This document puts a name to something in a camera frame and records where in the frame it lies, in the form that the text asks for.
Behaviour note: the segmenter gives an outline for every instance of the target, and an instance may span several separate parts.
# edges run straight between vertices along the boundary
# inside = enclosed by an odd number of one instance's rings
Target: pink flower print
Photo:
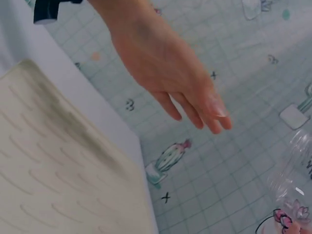
[[[284,228],[288,229],[292,225],[293,221],[288,216],[282,216],[281,217],[281,224]]]
[[[273,216],[275,221],[282,225],[282,234],[286,234],[286,230],[293,223],[292,219],[281,209],[274,210]]]
[[[281,217],[282,216],[287,216],[284,211],[281,209],[277,209],[273,211],[273,216],[276,222],[280,223],[281,222]]]
[[[309,208],[300,206],[300,202],[298,201],[298,199],[293,202],[292,213],[293,216],[296,217],[296,219],[301,223],[307,224],[311,222],[311,220],[309,219]]]

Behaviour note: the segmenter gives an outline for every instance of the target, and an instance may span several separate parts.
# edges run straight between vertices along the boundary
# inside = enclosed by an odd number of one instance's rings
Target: potted cactus drawing
[[[167,171],[180,161],[185,154],[185,149],[191,146],[189,139],[169,146],[156,161],[152,161],[145,167],[147,180],[159,189],[159,183],[167,176]]]

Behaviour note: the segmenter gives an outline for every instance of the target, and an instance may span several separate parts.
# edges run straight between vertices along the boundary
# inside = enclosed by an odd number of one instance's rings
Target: small black cross print
[[[163,196],[161,199],[166,199],[165,204],[168,202],[168,199],[171,198],[169,196],[169,193],[167,192],[165,196]]]
[[[210,76],[213,78],[213,80],[215,80],[215,78],[216,78],[216,73],[213,72]]]

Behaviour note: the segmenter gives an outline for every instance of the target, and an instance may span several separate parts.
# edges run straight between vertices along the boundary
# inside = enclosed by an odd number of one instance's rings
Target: black object
[[[36,0],[34,24],[48,24],[57,21],[59,4],[66,1],[80,4],[83,0]]]
[[[213,72],[210,76],[213,78],[213,80],[216,79],[216,73],[215,72]]]
[[[171,198],[171,197],[169,196],[169,193],[167,192],[166,195],[161,198],[161,200],[166,199],[166,201],[165,201],[165,204],[166,204],[168,202],[169,198]]]

